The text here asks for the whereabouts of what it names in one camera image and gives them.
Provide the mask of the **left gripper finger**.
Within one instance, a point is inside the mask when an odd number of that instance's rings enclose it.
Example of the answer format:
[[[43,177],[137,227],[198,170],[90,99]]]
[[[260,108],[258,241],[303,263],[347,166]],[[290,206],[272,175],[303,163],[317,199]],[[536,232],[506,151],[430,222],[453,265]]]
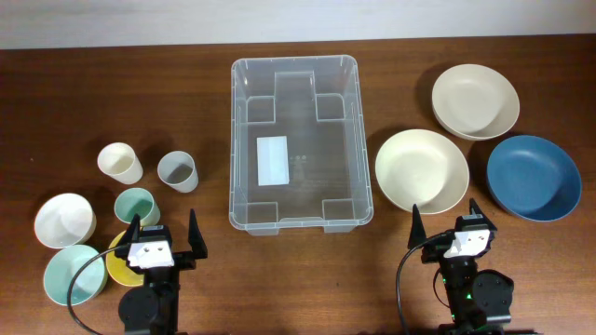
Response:
[[[132,243],[136,243],[139,239],[138,235],[140,232],[140,228],[141,216],[138,213],[136,213],[133,216],[131,223],[129,224],[129,228],[126,230],[126,232],[123,234],[121,238],[121,245],[129,246]]]
[[[191,208],[190,215],[189,215],[189,225],[188,225],[188,244],[191,247],[189,251],[189,255],[195,259],[207,259],[208,258],[208,249],[203,239],[203,236],[198,228],[197,220],[196,220],[196,213]]]

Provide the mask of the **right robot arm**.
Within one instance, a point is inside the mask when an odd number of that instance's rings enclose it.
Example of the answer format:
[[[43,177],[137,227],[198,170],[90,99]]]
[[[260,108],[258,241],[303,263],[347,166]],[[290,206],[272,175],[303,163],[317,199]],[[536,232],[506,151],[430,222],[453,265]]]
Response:
[[[513,280],[495,270],[480,271],[477,264],[491,249],[496,232],[471,199],[469,213],[458,217],[453,229],[428,237],[420,211],[413,206],[408,249],[421,249],[421,262],[439,266],[453,320],[439,326],[439,334],[502,334],[511,321]]]

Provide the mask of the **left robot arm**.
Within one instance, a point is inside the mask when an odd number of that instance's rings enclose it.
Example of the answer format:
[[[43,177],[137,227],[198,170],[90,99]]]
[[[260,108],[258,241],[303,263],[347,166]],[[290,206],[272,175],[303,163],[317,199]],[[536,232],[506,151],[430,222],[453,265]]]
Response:
[[[187,241],[189,250],[174,252],[168,226],[142,227],[140,216],[133,216],[115,249],[115,256],[143,277],[142,285],[130,289],[118,306],[127,334],[175,334],[178,331],[180,272],[194,270],[197,260],[208,257],[193,210],[189,216]]]

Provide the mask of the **beige bowl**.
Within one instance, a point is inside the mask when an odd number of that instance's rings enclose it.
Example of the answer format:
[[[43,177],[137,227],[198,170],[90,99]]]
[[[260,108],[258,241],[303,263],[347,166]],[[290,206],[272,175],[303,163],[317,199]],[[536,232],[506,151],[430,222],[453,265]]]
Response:
[[[501,73],[479,64],[444,71],[431,93],[438,122],[469,141],[497,138],[513,128],[521,110],[518,93]]]

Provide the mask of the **cream cup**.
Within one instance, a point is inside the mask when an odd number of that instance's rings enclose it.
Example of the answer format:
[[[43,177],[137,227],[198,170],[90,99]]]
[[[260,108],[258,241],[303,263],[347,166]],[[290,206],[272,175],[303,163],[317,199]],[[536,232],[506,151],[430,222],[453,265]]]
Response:
[[[133,184],[142,178],[141,162],[134,150],[124,142],[105,146],[97,157],[100,171],[123,184]]]

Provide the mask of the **blue bowl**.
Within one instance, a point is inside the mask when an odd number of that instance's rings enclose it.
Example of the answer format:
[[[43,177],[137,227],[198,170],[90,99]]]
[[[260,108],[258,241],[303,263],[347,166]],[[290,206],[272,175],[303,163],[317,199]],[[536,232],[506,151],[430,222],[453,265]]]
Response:
[[[582,195],[581,176],[571,156],[531,135],[497,144],[488,159],[486,180],[502,209],[528,221],[560,220],[576,209]]]

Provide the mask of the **cream bowl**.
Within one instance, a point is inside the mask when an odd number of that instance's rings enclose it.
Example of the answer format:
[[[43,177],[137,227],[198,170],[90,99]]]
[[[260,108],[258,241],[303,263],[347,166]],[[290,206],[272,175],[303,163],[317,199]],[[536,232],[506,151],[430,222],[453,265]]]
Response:
[[[455,207],[469,186],[462,151],[441,134],[426,129],[403,130],[380,147],[375,177],[385,197],[406,211],[439,214]]]

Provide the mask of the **mint green cup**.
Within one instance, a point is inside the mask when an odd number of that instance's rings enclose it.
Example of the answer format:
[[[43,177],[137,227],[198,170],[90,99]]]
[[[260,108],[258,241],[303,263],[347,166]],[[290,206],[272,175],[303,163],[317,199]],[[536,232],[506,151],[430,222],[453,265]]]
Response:
[[[157,225],[161,217],[154,197],[143,188],[129,188],[122,192],[115,200],[114,211],[116,217],[127,224],[132,223],[138,214],[142,227]]]

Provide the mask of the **grey cup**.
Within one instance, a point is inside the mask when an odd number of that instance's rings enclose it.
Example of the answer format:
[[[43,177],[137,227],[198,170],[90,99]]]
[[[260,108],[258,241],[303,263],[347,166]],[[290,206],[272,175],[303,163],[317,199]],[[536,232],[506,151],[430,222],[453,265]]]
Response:
[[[157,165],[159,179],[179,193],[190,193],[198,186],[198,173],[193,157],[184,151],[165,154]]]

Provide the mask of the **yellow small bowl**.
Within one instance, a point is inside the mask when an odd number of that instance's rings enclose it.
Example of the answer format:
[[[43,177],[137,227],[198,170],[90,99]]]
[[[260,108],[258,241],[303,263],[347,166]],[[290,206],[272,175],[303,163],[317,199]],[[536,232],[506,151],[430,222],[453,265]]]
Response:
[[[114,252],[106,256],[106,268],[114,281],[125,287],[139,287],[143,284],[143,276],[131,271],[126,262],[117,258]]]

